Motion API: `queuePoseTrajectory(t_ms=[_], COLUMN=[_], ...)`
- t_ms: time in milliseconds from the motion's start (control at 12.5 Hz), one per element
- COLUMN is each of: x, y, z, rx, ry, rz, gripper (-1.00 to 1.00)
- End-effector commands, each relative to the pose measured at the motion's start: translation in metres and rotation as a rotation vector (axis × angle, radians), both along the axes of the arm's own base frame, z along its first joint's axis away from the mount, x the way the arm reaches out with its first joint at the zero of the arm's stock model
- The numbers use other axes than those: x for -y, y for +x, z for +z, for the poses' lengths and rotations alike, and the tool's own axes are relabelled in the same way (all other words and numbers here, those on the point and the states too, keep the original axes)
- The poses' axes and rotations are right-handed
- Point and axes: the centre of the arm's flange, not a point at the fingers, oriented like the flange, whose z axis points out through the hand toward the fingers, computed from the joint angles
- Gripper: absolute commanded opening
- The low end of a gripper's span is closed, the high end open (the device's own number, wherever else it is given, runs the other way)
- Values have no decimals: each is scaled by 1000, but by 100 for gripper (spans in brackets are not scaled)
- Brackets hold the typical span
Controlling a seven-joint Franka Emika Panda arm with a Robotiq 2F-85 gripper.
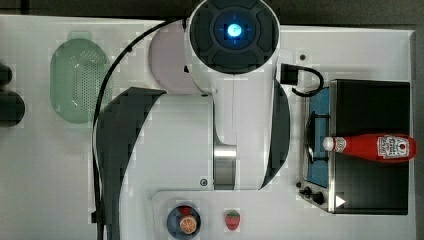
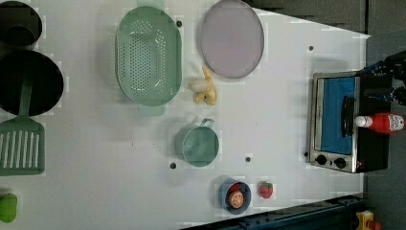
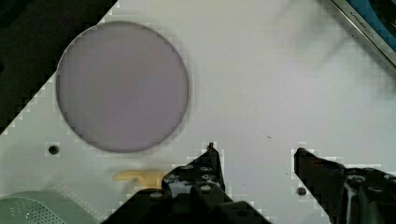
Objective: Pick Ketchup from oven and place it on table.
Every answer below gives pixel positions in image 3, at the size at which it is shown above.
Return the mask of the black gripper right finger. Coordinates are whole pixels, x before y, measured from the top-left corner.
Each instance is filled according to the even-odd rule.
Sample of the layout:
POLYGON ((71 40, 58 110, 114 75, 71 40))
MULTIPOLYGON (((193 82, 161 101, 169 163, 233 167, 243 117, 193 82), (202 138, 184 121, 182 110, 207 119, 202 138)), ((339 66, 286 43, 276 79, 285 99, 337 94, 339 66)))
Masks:
POLYGON ((331 224, 396 224, 395 176, 375 168, 347 168, 305 148, 293 155, 294 173, 331 224))

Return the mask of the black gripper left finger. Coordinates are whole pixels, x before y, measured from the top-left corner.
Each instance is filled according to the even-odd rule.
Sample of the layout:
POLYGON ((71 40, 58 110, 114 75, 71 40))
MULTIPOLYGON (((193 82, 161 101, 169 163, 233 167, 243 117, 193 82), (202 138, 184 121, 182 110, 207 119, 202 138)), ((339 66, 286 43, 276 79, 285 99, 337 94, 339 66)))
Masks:
POLYGON ((186 165, 180 165, 163 177, 162 188, 176 198, 188 194, 196 184, 216 185, 225 190, 219 152, 211 142, 205 152, 186 165))

